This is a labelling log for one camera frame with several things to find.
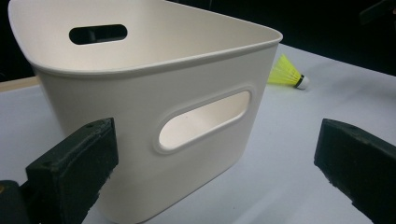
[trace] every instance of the table surface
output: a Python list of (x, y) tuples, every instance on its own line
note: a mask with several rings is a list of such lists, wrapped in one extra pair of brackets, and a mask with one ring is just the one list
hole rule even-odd
[[(147, 223), (372, 223), (329, 183), (314, 154), (325, 118), (396, 145), (396, 77), (284, 45), (281, 53), (310, 78), (308, 89), (267, 85), (242, 158)], [(0, 179), (20, 184), (24, 168), (64, 138), (32, 83), (0, 92)], [(83, 223), (111, 222), (93, 207)]]

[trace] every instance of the black object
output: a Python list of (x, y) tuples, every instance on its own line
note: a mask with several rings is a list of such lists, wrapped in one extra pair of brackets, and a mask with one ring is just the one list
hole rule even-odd
[(83, 126), (27, 166), (21, 187), (0, 181), (0, 223), (82, 223), (118, 162), (114, 120)]
[(396, 8), (396, 0), (382, 0), (371, 7), (364, 9), (360, 14), (361, 24), (367, 24), (373, 21), (387, 12), (392, 11)]
[(395, 146), (353, 125), (324, 119), (315, 165), (374, 223), (396, 223)]

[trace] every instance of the cutout handle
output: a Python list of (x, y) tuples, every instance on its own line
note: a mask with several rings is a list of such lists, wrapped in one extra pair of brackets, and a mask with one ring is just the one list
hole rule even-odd
[(239, 120), (249, 102), (250, 92), (242, 91), (170, 119), (160, 132), (162, 151), (171, 152)]
[(77, 45), (119, 41), (127, 35), (128, 30), (121, 24), (76, 27), (69, 32), (70, 40)]

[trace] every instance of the yellow shuttlecock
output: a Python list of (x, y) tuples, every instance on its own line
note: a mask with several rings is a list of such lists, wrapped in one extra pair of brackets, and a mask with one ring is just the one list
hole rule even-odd
[(300, 90), (305, 90), (308, 87), (309, 79), (301, 75), (289, 59), (282, 54), (271, 70), (268, 83), (289, 85)]

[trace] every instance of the white plastic basket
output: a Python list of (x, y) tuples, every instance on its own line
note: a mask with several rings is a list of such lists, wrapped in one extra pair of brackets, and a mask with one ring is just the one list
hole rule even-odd
[[(65, 134), (115, 119), (120, 164), (98, 204), (119, 223), (155, 216), (241, 157), (282, 38), (159, 0), (11, 0), (8, 11)], [(108, 27), (123, 36), (103, 37)]]

